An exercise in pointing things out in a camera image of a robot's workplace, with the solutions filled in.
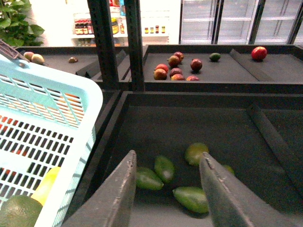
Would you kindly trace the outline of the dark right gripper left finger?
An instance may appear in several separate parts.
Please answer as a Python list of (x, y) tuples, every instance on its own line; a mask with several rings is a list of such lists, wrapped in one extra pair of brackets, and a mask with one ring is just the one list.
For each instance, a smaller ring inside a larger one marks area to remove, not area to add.
[(130, 150), (63, 227), (129, 226), (136, 189), (137, 156)]

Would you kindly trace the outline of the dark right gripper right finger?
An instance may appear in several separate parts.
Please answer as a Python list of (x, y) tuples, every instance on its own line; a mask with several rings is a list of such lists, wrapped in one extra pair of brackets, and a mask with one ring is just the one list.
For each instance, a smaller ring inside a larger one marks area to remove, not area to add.
[(259, 198), (209, 153), (200, 159), (201, 185), (214, 227), (297, 227)]

